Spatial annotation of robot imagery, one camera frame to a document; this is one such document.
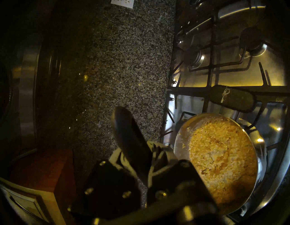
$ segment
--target granite countertop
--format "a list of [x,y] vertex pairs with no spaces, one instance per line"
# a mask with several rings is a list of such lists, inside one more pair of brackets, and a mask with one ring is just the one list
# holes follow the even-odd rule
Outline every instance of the granite countertop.
[[117,148],[115,106],[132,112],[146,140],[158,140],[175,1],[135,0],[133,9],[76,2],[66,10],[63,24],[54,24],[61,33],[54,41],[62,60],[57,88],[42,103],[49,107],[38,107],[37,137],[43,148],[73,149],[80,190],[94,164]]

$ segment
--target wooden cabinet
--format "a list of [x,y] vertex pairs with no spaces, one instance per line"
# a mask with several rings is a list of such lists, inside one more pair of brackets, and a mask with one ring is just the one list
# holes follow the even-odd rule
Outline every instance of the wooden cabinet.
[[76,197],[71,150],[39,151],[18,160],[9,181],[0,179],[0,188],[10,205],[20,204],[34,216],[55,224],[74,224],[67,211]]

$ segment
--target gas stove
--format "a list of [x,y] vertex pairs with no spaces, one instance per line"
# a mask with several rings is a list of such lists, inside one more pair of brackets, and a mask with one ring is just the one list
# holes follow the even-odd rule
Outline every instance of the gas stove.
[[[182,124],[204,112],[244,121],[259,131],[265,174],[245,205],[229,215],[236,222],[271,201],[290,164],[290,90],[274,23],[271,6],[261,1],[177,1],[160,142],[174,148]],[[243,110],[248,102],[242,95],[232,105],[216,104],[212,91],[218,87],[225,87],[221,102],[227,87],[233,87],[250,93],[253,107]]]

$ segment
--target screw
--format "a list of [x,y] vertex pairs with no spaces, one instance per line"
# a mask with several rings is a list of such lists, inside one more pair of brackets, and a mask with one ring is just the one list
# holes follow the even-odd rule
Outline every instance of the screw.
[[90,193],[92,193],[93,192],[93,188],[88,188],[87,190],[85,190],[85,194],[86,195],[89,195]]
[[123,198],[128,198],[128,197],[130,197],[130,195],[131,195],[131,192],[130,192],[130,191],[125,191],[125,192],[122,194],[122,197],[123,197]]
[[184,168],[190,167],[190,164],[188,162],[182,162],[180,165]]
[[100,162],[100,165],[104,165],[106,163],[106,161],[102,161]]
[[155,193],[155,198],[158,200],[161,200],[167,196],[167,193],[165,191],[159,190]]
[[93,225],[98,225],[100,222],[100,218],[93,219]]

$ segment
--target cooked rice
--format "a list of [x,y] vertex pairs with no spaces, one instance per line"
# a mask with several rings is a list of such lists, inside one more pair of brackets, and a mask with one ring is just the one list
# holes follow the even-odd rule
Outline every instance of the cooked rice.
[[189,143],[190,160],[222,214],[240,207],[257,177],[255,149],[228,118],[206,118]]

